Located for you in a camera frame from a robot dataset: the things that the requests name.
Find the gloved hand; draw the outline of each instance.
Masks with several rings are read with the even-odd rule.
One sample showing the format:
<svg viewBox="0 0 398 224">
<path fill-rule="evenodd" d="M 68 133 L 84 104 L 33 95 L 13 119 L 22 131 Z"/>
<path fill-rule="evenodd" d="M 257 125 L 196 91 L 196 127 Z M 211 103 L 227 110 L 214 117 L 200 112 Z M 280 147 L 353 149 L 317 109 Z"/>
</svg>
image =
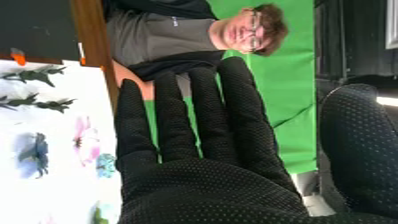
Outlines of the gloved hand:
<svg viewBox="0 0 398 224">
<path fill-rule="evenodd" d="M 122 82 L 115 117 L 120 223 L 241 224 L 264 219 L 257 217 L 262 208 L 307 215 L 276 157 L 253 78 L 237 57 L 221 61 L 218 73 L 223 99 L 212 71 L 189 71 L 202 159 L 173 74 L 154 80 L 157 149 L 140 90 L 129 80 Z"/>
</svg>

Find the green backdrop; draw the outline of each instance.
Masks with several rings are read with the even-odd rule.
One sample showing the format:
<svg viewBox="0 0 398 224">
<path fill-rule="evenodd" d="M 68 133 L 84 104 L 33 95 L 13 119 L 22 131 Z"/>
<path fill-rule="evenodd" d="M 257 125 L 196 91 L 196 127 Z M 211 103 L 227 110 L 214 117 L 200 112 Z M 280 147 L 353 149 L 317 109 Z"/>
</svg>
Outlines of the green backdrop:
<svg viewBox="0 0 398 224">
<path fill-rule="evenodd" d="M 207 2 L 219 19 L 234 16 L 243 7 L 271 3 L 262 0 L 207 0 Z M 276 0 L 275 4 L 283 10 L 289 27 L 282 48 L 266 58 L 241 55 L 234 51 L 227 51 L 225 57 L 241 56 L 250 67 L 276 134 L 283 165 L 289 173 L 301 173 L 315 169 L 312 0 Z M 189 99 L 186 103 L 195 129 Z M 145 106 L 156 140 L 150 101 L 145 102 Z"/>
</svg>

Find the hand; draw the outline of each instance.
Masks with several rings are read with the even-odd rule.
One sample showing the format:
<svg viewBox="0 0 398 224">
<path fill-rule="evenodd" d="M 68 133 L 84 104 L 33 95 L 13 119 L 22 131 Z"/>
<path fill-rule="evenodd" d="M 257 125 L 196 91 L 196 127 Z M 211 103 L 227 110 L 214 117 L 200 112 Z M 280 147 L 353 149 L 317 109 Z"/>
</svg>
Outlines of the hand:
<svg viewBox="0 0 398 224">
<path fill-rule="evenodd" d="M 120 223 L 189 223 L 179 218 L 173 220 L 180 211 L 198 212 L 227 205 L 223 212 L 232 213 L 235 208 L 244 210 L 251 205 L 273 208 L 273 202 L 280 200 L 289 204 L 278 207 L 282 211 L 305 213 L 276 157 L 253 79 L 237 57 L 223 60 L 218 73 L 223 101 L 212 72 L 202 68 L 189 71 L 204 159 L 198 159 L 175 75 L 164 74 L 154 80 L 157 150 L 140 90 L 129 80 L 122 82 L 115 116 L 124 203 Z M 207 223 L 205 217 L 209 220 L 211 214 L 204 214 L 196 223 Z"/>
</svg>

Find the blue figure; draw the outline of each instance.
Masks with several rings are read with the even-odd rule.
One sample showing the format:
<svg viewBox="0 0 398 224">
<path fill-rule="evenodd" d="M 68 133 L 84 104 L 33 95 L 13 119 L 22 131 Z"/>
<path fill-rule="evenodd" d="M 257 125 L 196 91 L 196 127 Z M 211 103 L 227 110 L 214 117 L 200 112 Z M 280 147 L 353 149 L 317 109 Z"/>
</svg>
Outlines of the blue figure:
<svg viewBox="0 0 398 224">
<path fill-rule="evenodd" d="M 45 136 L 36 133 L 35 135 L 35 142 L 33 142 L 33 147 L 19 154 L 17 156 L 17 161 L 19 163 L 24 164 L 24 175 L 22 177 L 26 178 L 33 172 L 38 172 L 38 177 L 42 177 L 42 174 L 47 174 L 47 144 L 45 144 Z"/>
</svg>

